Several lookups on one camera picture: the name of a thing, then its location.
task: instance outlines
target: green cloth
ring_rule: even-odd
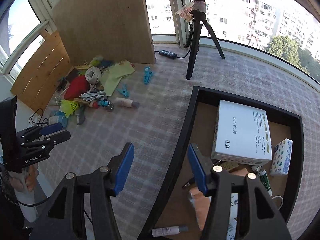
[[[123,77],[129,76],[134,72],[134,68],[131,63],[127,60],[121,61],[109,69],[107,69],[100,79],[103,85],[103,90],[107,96],[111,96],[115,91],[117,85]]]

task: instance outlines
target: person's hand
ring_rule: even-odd
[[[38,177],[39,172],[38,172],[38,164],[33,164],[31,166],[29,166],[29,170],[28,170],[28,177],[26,178],[26,186],[28,188],[28,191],[32,191],[34,189],[34,187],[36,186],[36,177]],[[9,181],[11,186],[17,190],[18,192],[23,192],[23,184],[21,183],[21,181],[17,178],[12,178],[9,177]]]

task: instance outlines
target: blue gripper pad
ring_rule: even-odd
[[[196,151],[199,151],[198,148],[194,149],[190,144],[188,147],[188,160],[198,189],[203,193],[203,195],[206,195],[208,191],[208,187],[206,184],[206,174],[199,162]]]
[[[115,187],[113,188],[113,192],[117,196],[124,188],[124,184],[127,180],[129,170],[131,168],[132,162],[134,158],[134,146],[130,143],[130,146],[125,153],[125,156],[122,162],[119,165],[117,173],[115,175]]]
[[[62,123],[57,122],[57,123],[54,123],[54,124],[51,124],[51,125],[48,125],[48,126],[42,128],[40,130],[40,134],[46,136],[48,134],[52,134],[54,132],[61,131],[62,128],[63,128]]]

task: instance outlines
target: tripod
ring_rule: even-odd
[[[200,41],[200,34],[201,34],[201,28],[202,28],[202,24],[200,22],[203,22],[204,26],[207,28],[214,44],[217,47],[217,50],[219,51],[220,56],[223,59],[226,59],[223,55],[223,51],[221,49],[221,46],[219,44],[219,41],[216,35],[214,34],[214,31],[211,25],[208,23],[206,19],[205,13],[200,12],[199,10],[193,10],[190,12],[190,14],[193,14],[193,20],[192,20],[191,28],[188,34],[186,45],[184,46],[185,48],[187,48],[191,45],[189,63],[188,63],[188,69],[187,69],[187,75],[186,75],[186,79],[188,80],[192,77],[192,72],[195,66],[197,53],[199,51],[199,41]]]

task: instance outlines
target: metal screw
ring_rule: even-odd
[[[72,172],[69,172],[67,175],[66,175],[66,179],[73,179],[75,175],[72,173]]]
[[[213,169],[215,172],[221,172],[221,171],[222,171],[222,167],[219,166],[219,165],[213,166],[212,169]]]
[[[102,166],[100,167],[100,172],[108,172],[109,171],[109,168],[107,166]]]
[[[255,179],[256,177],[257,177],[256,174],[254,174],[252,172],[248,173],[248,178],[249,179]]]

